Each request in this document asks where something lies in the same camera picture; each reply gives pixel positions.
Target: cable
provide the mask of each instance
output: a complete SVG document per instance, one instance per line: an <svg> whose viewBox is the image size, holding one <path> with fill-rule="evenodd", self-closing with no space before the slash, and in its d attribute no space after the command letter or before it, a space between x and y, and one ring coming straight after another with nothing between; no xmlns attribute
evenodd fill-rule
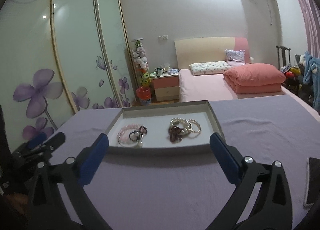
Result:
<svg viewBox="0 0 320 230"><path fill-rule="evenodd" d="M267 1L267 5L268 5L268 8L269 8L269 14L270 14L270 19L271 19L271 24L270 25L273 25L273 19L272 19L272 14L271 14L271 9L270 9L270 6L269 6L269 2L268 0Z"/></svg>

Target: wardrobe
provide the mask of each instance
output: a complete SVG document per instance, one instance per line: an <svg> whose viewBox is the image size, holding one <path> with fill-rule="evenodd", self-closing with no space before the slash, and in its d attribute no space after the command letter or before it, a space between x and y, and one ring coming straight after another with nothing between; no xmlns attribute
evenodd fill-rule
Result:
<svg viewBox="0 0 320 230"><path fill-rule="evenodd" d="M83 109L129 107L137 88L120 0L6 0L0 105L11 150Z"/></svg>

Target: pink curtain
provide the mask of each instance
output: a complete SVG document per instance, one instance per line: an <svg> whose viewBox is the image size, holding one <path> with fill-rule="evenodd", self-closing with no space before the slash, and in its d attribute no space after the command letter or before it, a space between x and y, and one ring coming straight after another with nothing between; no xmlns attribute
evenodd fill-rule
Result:
<svg viewBox="0 0 320 230"><path fill-rule="evenodd" d="M315 0L299 0L299 3L306 26L308 51L313 57L320 58L320 10Z"/></svg>

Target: clothing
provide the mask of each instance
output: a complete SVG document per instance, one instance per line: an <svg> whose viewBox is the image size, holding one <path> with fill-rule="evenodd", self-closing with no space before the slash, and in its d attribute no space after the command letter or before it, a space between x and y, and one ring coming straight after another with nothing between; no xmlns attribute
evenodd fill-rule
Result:
<svg viewBox="0 0 320 230"><path fill-rule="evenodd" d="M320 59L312 57L309 52L305 53L306 69L303 77L303 83L309 84L313 81L313 108L320 112Z"/></svg>

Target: jewelry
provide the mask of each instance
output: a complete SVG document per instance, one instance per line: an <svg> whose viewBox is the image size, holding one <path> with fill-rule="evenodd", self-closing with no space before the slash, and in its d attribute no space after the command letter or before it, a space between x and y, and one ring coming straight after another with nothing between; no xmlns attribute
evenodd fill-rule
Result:
<svg viewBox="0 0 320 230"><path fill-rule="evenodd" d="M192 124L194 123L198 127L198 131L192 129ZM169 129L170 141L174 142L181 142L182 137L186 136L190 133L200 133L201 126L200 124L194 119L182 119L182 118L173 118L170 121Z"/></svg>
<svg viewBox="0 0 320 230"><path fill-rule="evenodd" d="M179 131L179 135L187 135L187 134L190 133L188 131L188 129L192 130L192 124L189 121L187 121L186 119L183 119L183 118L172 118L171 121L170 121L169 128L171 128L173 126L178 127L177 126L178 124L182 124L182 126L183 126L182 130L176 130L176 131Z"/></svg>
<svg viewBox="0 0 320 230"><path fill-rule="evenodd" d="M134 129L134 131L130 132L129 136L124 137L125 132L130 129ZM142 147L143 145L142 138L144 133L147 134L148 130L143 125L130 124L130 125L124 126L118 133L118 143L122 147Z"/></svg>
<svg viewBox="0 0 320 230"><path fill-rule="evenodd" d="M192 128L191 129L186 128L189 132L191 132L191 133L200 133L201 132L201 126L199 125L199 123L196 120L189 119L188 121L194 123L199 128L198 131L194 131L194 130L192 130Z"/></svg>

